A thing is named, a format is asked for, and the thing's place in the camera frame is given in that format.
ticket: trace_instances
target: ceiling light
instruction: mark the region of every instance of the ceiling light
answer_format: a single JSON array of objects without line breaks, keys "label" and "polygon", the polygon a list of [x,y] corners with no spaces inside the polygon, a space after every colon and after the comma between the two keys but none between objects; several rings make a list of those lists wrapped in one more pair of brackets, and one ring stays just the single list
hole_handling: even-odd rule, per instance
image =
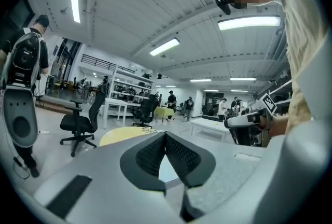
[{"label": "ceiling light", "polygon": [[255,81],[256,78],[250,78],[250,77],[244,77],[244,78],[240,78],[240,77],[233,77],[233,78],[230,78],[230,80],[249,80],[249,81]]},{"label": "ceiling light", "polygon": [[207,82],[207,81],[212,81],[210,79],[192,79],[190,82]]},{"label": "ceiling light", "polygon": [[231,90],[231,92],[243,92],[243,93],[247,93],[247,90]]},{"label": "ceiling light", "polygon": [[150,52],[150,54],[152,56],[156,56],[157,54],[160,54],[161,52],[171,49],[179,44],[180,44],[180,42],[178,41],[178,39],[174,38],[174,39],[170,40],[169,42],[163,44],[162,46],[159,46],[157,49],[154,49],[153,51]]},{"label": "ceiling light", "polygon": [[79,18],[78,0],[72,0],[72,10],[73,10],[74,21],[81,23],[81,20]]},{"label": "ceiling light", "polygon": [[281,18],[278,16],[260,16],[221,20],[218,25],[221,31],[225,31],[238,27],[279,26],[280,22]]}]

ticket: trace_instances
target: pants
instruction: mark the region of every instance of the pants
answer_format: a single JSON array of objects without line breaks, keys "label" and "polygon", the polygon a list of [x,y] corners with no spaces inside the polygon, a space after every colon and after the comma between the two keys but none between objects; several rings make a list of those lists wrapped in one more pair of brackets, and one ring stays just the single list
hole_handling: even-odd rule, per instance
[{"label": "pants", "polygon": [[37,166],[36,161],[31,156],[32,147],[23,148],[23,147],[19,147],[19,146],[15,145],[14,142],[13,142],[13,144],[14,144],[14,147],[15,147],[17,153],[24,160],[24,163],[28,168],[34,168]]},{"label": "pants", "polygon": [[[176,106],[175,105],[169,107],[169,109],[173,109],[173,111],[176,112]],[[168,115],[168,119],[171,120],[172,119],[172,115]]]},{"label": "pants", "polygon": [[187,122],[189,122],[191,116],[191,110],[185,109],[185,115],[187,116]]}]

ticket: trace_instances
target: floor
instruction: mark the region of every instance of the floor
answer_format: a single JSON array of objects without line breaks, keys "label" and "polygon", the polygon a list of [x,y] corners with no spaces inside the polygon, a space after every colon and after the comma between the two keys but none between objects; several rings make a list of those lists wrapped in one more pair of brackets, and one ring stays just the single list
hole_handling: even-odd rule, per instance
[{"label": "floor", "polygon": [[[82,113],[83,116],[88,116],[90,106],[90,102],[82,104],[82,108],[85,110]],[[40,172],[40,176],[38,178],[29,177],[26,180],[22,179],[27,176],[27,172],[18,167],[16,164],[13,164],[13,153],[16,154],[16,152],[13,148],[11,140],[8,138],[8,133],[2,134],[0,137],[0,156],[5,169],[12,180],[31,195],[33,195],[37,188],[46,179],[48,179],[62,166],[71,162],[73,159],[70,155],[73,142],[64,142],[64,145],[59,144],[62,138],[72,136],[71,132],[62,131],[59,127],[64,115],[40,108],[36,108],[36,115],[38,128],[41,131],[33,147],[33,157],[37,161],[37,168]],[[93,143],[97,146],[105,133],[109,130],[121,127],[122,119],[117,121],[116,118],[108,118],[106,129],[103,129],[102,127],[102,116],[98,116],[98,123],[99,129],[95,132],[95,140],[93,140]],[[126,126],[131,126],[132,123],[132,118],[126,118]],[[185,123],[185,120],[180,115],[175,116],[175,120],[172,120],[171,122],[164,121],[162,123],[161,120],[154,120],[151,125],[154,129],[171,131],[184,139],[191,139],[191,124]],[[0,129],[1,131],[6,131],[4,128],[3,118],[0,120]],[[220,141],[219,138],[214,138],[209,135],[201,134],[200,136],[205,138],[207,141]],[[83,155],[90,149],[92,149],[92,147],[87,144],[79,144],[78,149],[76,150],[76,157]]]}]

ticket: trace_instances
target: equipment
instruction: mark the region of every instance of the equipment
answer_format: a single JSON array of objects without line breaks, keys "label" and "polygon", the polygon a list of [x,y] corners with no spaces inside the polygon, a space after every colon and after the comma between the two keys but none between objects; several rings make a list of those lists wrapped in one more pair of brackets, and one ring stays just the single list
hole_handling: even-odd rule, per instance
[{"label": "equipment", "polygon": [[139,82],[137,85],[140,86],[140,87],[145,87],[145,83],[144,82]]},{"label": "equipment", "polygon": [[[251,108],[246,109],[245,115],[225,120],[225,127],[229,129],[233,140],[238,145],[267,147],[270,142],[269,129],[276,105],[268,94],[265,94]],[[259,127],[261,117],[266,119],[264,129]]]},{"label": "equipment", "polygon": [[5,123],[13,142],[31,147],[38,136],[35,104],[31,88],[39,73],[40,42],[43,38],[30,29],[14,44],[3,69]]}]

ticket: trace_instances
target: person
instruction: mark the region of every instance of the person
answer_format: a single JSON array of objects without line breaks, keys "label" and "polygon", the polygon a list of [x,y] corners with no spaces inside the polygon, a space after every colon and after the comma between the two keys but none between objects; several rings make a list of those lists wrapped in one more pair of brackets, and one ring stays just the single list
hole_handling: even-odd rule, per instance
[{"label": "person", "polygon": [[234,116],[239,116],[240,109],[241,109],[241,100],[237,99],[237,103],[236,103],[236,105],[233,108],[233,114],[234,114]]},{"label": "person", "polygon": [[226,114],[226,102],[227,99],[223,98],[220,102],[219,102],[219,109],[218,109],[218,115],[219,115],[219,119],[223,120],[224,116]]},{"label": "person", "polygon": [[[34,22],[33,26],[30,28],[31,32],[37,33],[40,37],[44,34],[49,26],[49,19],[47,15],[40,15]],[[16,30],[7,40],[0,46],[0,67],[3,68],[6,63],[7,55],[12,51],[15,43],[26,34],[24,28]],[[44,40],[40,42],[40,72],[42,74],[48,73],[48,55],[47,55],[47,46]],[[33,83],[32,92],[34,92],[36,85]],[[39,176],[39,171],[37,170],[37,163],[34,158],[31,156],[32,147],[22,148],[17,146],[14,142],[14,147],[24,160],[25,165],[30,169],[31,176],[36,178]]]},{"label": "person", "polygon": [[237,104],[237,99],[238,97],[234,97],[234,101],[232,101],[231,105],[230,105],[230,108],[234,108],[234,106]]},{"label": "person", "polygon": [[80,81],[82,86],[84,85],[85,80],[87,80],[87,79],[86,79],[86,78],[83,78],[83,79]]},{"label": "person", "polygon": [[218,109],[218,105],[217,104],[213,104],[212,105],[212,108],[209,110],[208,112],[208,116],[214,116],[217,112],[217,109]]},{"label": "person", "polygon": [[[168,97],[167,102],[165,103],[165,105],[167,105],[168,108],[173,109],[174,112],[175,112],[176,111],[176,97],[173,94],[173,90],[171,90],[169,92],[169,94],[170,95],[169,95],[169,97]],[[169,122],[169,121],[171,121],[171,119],[172,119],[172,116],[169,115],[167,121]]]},{"label": "person", "polygon": [[[270,136],[288,134],[295,126],[311,119],[308,104],[296,83],[297,76],[315,57],[328,32],[328,22],[317,0],[228,0],[235,8],[243,4],[264,5],[276,2],[282,5],[287,36],[287,57],[292,75],[293,95],[289,105],[289,116],[274,117]],[[260,126],[264,128],[266,119],[260,118]]]},{"label": "person", "polygon": [[187,117],[187,122],[189,122],[190,120],[190,115],[191,115],[191,111],[193,109],[193,100],[192,100],[192,97],[190,96],[189,99],[186,100],[185,102],[185,105],[186,105],[186,108],[184,110],[184,117],[183,118],[186,118]]}]

